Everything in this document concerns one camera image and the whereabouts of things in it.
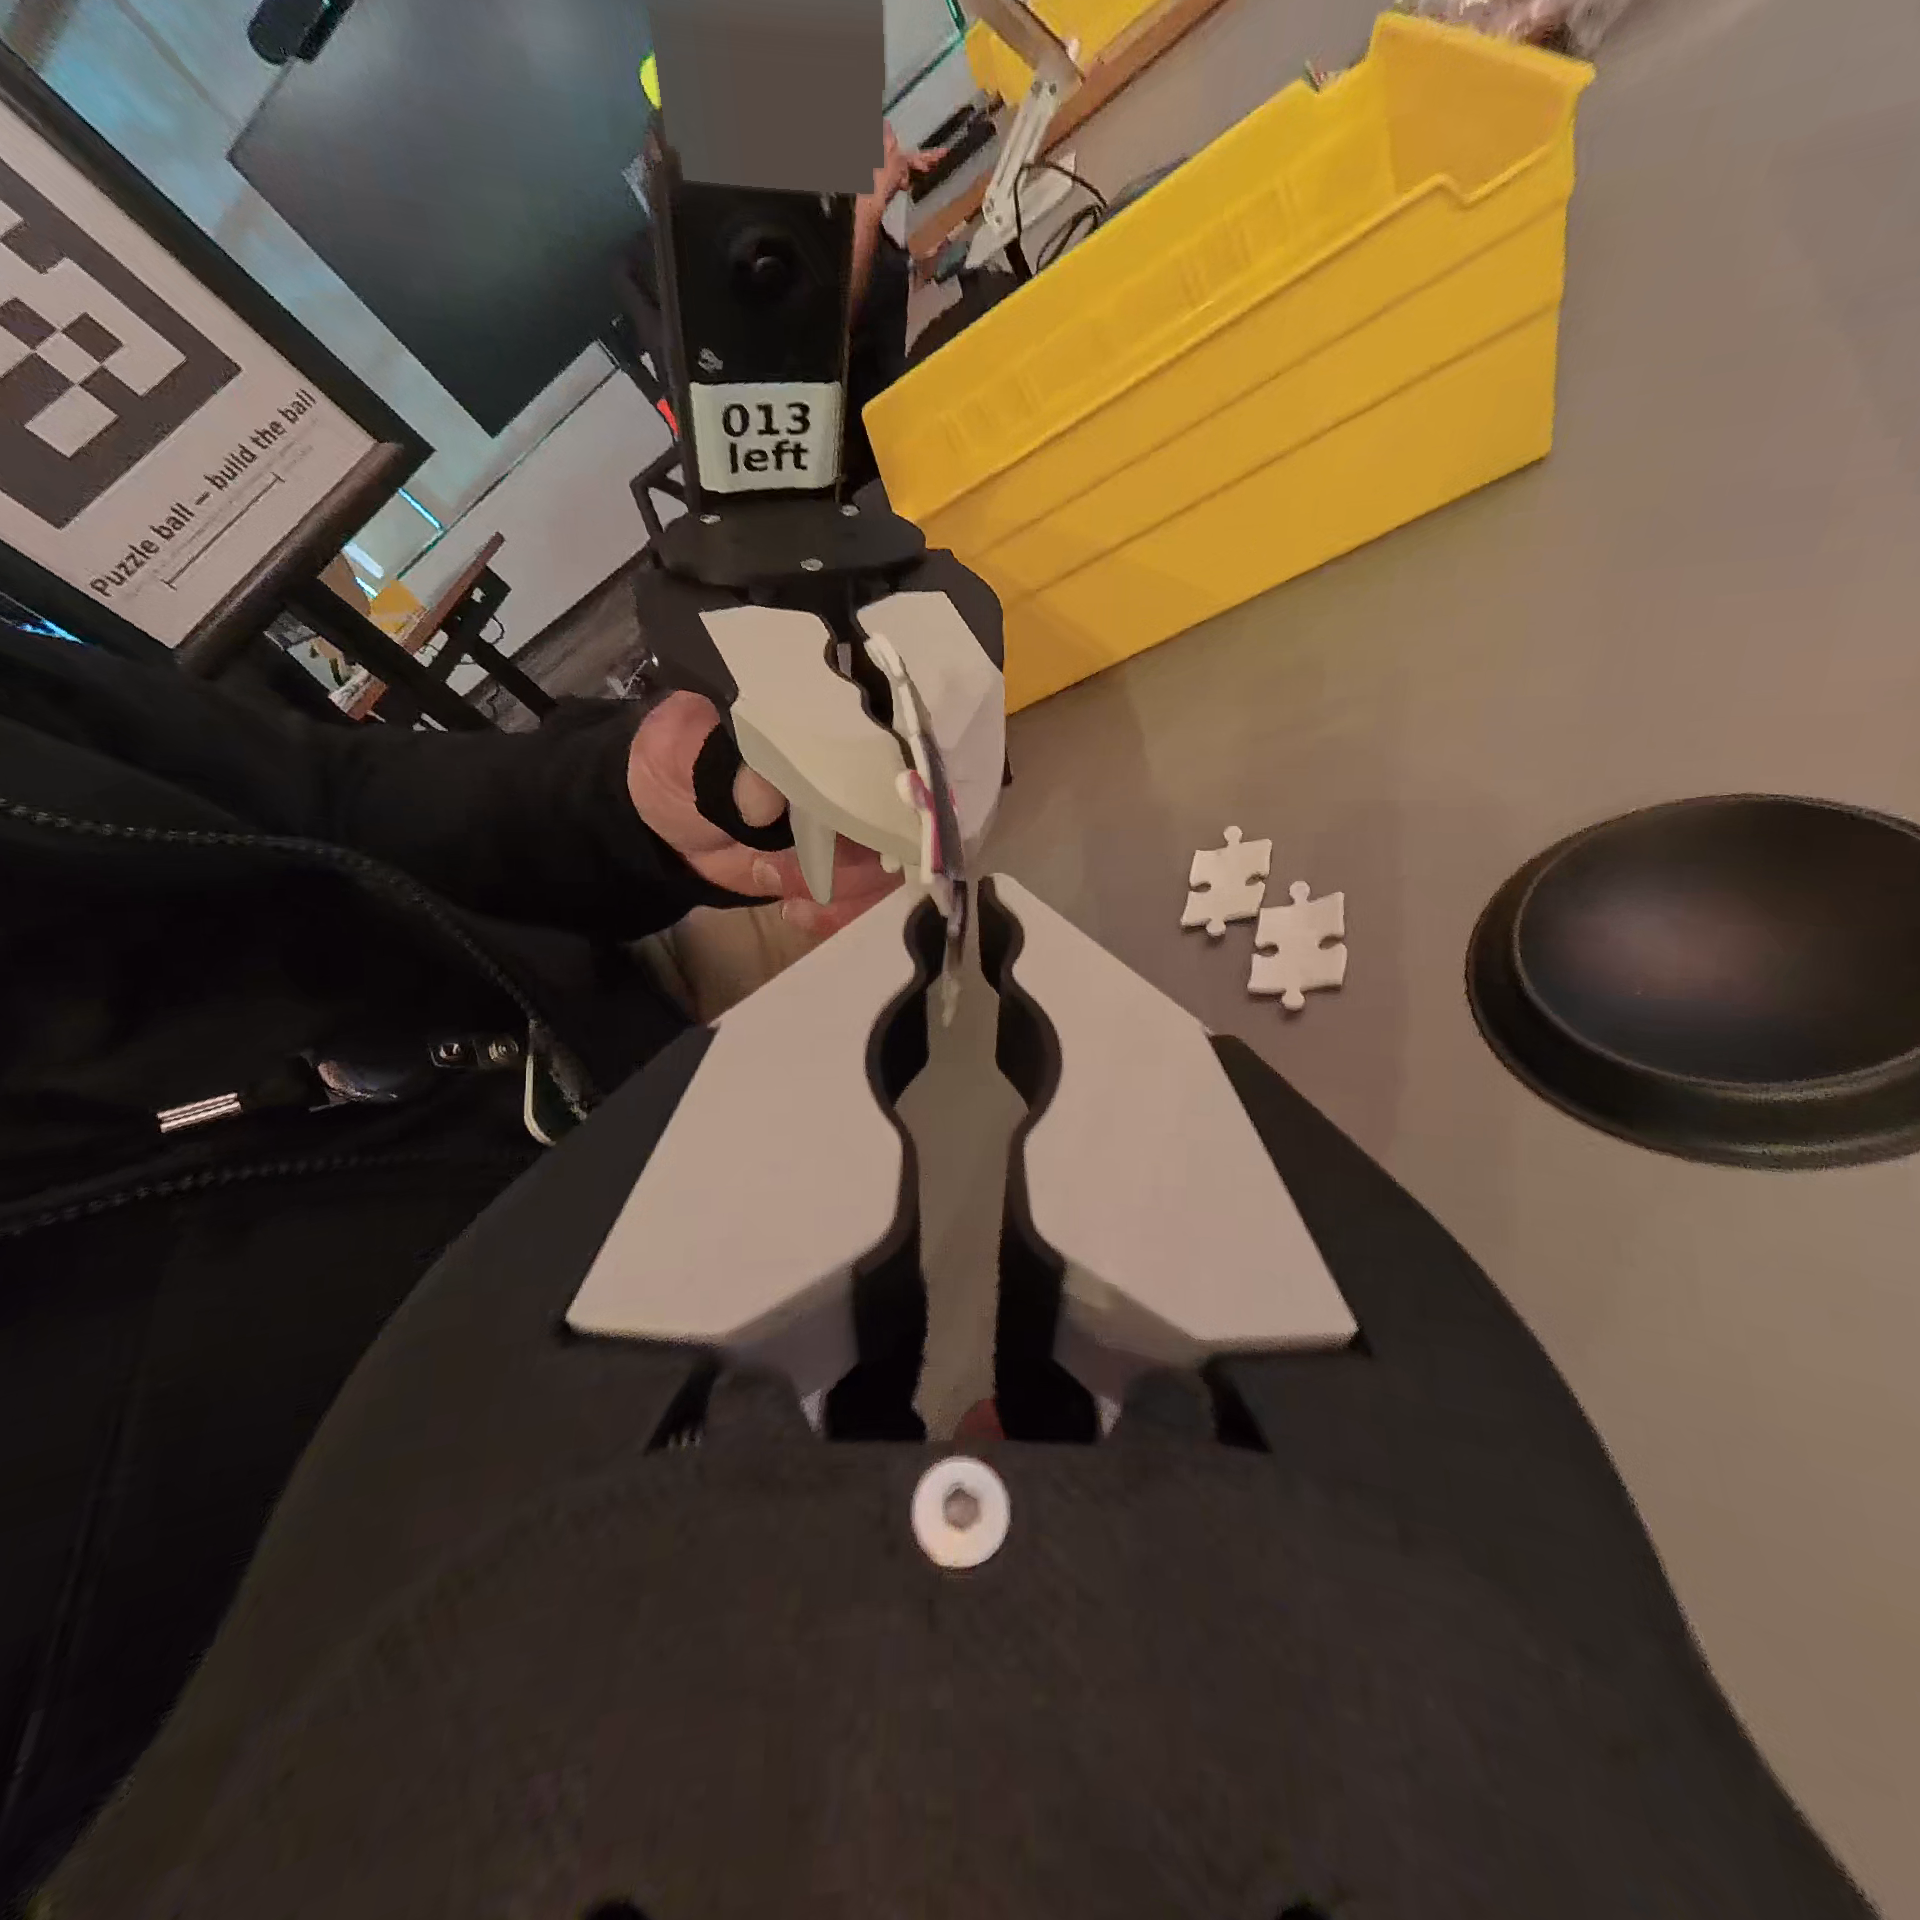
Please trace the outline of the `dark flat screen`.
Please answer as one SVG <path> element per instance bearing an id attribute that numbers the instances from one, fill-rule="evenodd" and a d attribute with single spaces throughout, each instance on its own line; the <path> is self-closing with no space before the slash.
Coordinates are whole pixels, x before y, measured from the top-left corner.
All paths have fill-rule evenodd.
<path id="1" fill-rule="evenodd" d="M 265 2 L 232 169 L 492 437 L 614 312 L 650 105 L 638 2 Z"/>

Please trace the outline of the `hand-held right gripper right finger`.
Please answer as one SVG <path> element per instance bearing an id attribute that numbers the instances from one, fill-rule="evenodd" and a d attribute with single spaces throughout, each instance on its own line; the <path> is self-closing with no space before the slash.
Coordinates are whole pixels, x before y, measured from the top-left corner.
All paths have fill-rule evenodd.
<path id="1" fill-rule="evenodd" d="M 993 1065 L 1005 1432 L 1106 1432 L 1133 1383 L 1342 1352 L 1357 1318 L 1210 1033 L 1016 879 L 975 887 Z"/>

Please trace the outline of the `small yellow bin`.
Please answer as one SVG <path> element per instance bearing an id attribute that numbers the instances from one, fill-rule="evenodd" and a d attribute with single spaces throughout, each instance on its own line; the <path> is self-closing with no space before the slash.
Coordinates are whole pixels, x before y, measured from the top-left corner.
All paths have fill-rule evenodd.
<path id="1" fill-rule="evenodd" d="M 1033 15 L 1071 52 L 1088 76 L 1104 57 L 1136 39 L 1169 2 L 1025 2 Z M 959 4 L 967 31 L 964 55 L 975 86 L 1004 102 L 1020 105 L 1033 79 L 1030 61 L 986 25 L 974 2 Z"/>

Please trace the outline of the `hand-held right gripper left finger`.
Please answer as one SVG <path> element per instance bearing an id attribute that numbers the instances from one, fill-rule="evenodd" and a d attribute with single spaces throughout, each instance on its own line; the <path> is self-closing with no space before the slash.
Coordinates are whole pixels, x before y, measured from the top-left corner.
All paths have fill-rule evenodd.
<path id="1" fill-rule="evenodd" d="M 776 1372 L 834 1432 L 920 1432 L 920 1176 L 895 1109 L 936 974 L 936 902 L 902 887 L 701 1028 L 566 1330 Z"/>

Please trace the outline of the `black round puzzle ball stand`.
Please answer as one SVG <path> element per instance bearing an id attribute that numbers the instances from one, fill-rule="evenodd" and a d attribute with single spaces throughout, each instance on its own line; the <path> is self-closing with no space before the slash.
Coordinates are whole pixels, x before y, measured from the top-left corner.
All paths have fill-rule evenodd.
<path id="1" fill-rule="evenodd" d="M 1717 794 L 1584 826 L 1478 914 L 1486 1047 L 1590 1129 L 1796 1170 L 1917 1148 L 1917 826 Z"/>

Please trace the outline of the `light wooden desk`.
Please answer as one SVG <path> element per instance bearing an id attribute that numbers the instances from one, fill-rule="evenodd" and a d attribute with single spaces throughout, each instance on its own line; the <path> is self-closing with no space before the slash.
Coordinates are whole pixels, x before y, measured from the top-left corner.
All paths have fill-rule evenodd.
<path id="1" fill-rule="evenodd" d="M 992 172 L 974 176 L 945 198 L 918 214 L 904 246 L 912 253 L 913 280 L 933 282 L 943 276 L 941 255 L 953 245 L 962 249 L 962 266 L 977 269 L 1022 232 L 1022 189 L 1029 176 L 1062 172 L 1055 159 L 1065 143 L 1090 118 L 1137 85 L 1181 40 L 1207 25 L 1222 2 L 1169 2 L 1145 31 L 1106 55 L 1082 76 L 1062 46 L 1025 4 L 975 4 L 1022 58 L 1030 61 L 1033 79 L 1015 110 L 999 116 L 992 143 Z"/>

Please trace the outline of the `white puzzle piece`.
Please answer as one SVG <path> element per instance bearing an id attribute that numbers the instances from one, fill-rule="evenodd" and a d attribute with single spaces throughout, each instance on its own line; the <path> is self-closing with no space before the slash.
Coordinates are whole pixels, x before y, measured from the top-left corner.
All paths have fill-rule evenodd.
<path id="1" fill-rule="evenodd" d="M 1287 898 L 1256 914 L 1246 989 L 1298 1015 L 1318 991 L 1340 991 L 1348 972 L 1345 896 L 1318 896 L 1296 879 Z"/>
<path id="2" fill-rule="evenodd" d="M 1205 929 L 1217 942 L 1228 927 L 1256 920 L 1271 868 L 1268 836 L 1248 836 L 1234 823 L 1224 824 L 1215 845 L 1191 852 L 1180 927 Z"/>

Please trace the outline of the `colourful printed puzzle piece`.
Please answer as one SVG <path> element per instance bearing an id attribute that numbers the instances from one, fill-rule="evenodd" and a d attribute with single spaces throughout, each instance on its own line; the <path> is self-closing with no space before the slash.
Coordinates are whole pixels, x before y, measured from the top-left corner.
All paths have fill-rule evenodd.
<path id="1" fill-rule="evenodd" d="M 941 1026 L 951 1026 L 962 999 L 962 972 L 968 951 L 974 884 L 968 854 L 945 769 L 943 749 L 918 686 L 897 649 L 880 638 L 863 638 L 863 654 L 886 680 L 894 733 L 902 743 L 909 775 L 902 792 L 918 813 L 918 881 L 943 916 L 943 960 L 936 991 Z"/>

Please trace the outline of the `person's left forearm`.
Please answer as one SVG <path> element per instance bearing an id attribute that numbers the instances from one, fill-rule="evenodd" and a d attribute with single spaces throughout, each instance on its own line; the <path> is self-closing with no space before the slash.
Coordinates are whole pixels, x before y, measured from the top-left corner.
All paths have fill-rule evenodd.
<path id="1" fill-rule="evenodd" d="M 474 914 L 638 940 L 742 905 L 638 816 L 629 753 L 655 704 L 565 704 L 529 733 L 232 717 L 201 783 L 248 826 L 370 856 Z"/>

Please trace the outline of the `large yellow plastic bin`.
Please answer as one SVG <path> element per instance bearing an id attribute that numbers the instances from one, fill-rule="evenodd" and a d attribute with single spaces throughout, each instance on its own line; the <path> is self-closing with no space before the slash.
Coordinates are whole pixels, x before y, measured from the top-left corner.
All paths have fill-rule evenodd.
<path id="1" fill-rule="evenodd" d="M 1380 13 L 869 406 L 999 596 L 1009 713 L 1552 453 L 1593 77 Z"/>

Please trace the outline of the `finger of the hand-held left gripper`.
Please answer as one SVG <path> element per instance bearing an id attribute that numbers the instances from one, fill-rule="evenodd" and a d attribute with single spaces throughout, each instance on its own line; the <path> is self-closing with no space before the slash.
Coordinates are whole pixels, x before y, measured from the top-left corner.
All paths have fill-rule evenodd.
<path id="1" fill-rule="evenodd" d="M 714 607 L 703 630 L 734 684 L 727 714 L 742 760 L 784 794 L 793 824 L 840 836 L 918 836 L 902 789 L 904 749 L 831 660 L 821 617 L 789 607 Z"/>
<path id="2" fill-rule="evenodd" d="M 1005 783 L 1000 664 L 945 592 L 892 592 L 870 604 L 869 639 L 894 652 L 918 694 L 951 794 L 958 852 L 964 872 L 975 872 Z"/>

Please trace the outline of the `person's left hand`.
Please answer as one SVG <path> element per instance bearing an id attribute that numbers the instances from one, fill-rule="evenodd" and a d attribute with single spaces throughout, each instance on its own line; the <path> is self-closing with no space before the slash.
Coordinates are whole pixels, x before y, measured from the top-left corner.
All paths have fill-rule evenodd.
<path id="1" fill-rule="evenodd" d="M 817 944 L 901 889 L 901 876 L 848 839 L 834 842 L 830 898 L 815 898 L 798 852 L 757 849 L 727 836 L 696 807 L 692 769 L 719 714 L 701 694 L 668 693 L 639 719 L 629 753 L 629 792 L 638 816 L 719 893 L 774 906 L 791 932 Z"/>

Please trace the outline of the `framed checkered sign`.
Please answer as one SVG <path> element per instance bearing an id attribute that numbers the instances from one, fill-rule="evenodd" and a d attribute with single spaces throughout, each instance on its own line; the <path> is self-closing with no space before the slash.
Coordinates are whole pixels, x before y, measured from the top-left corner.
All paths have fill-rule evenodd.
<path id="1" fill-rule="evenodd" d="M 426 444 L 12 49 L 5 593 L 213 673 Z"/>

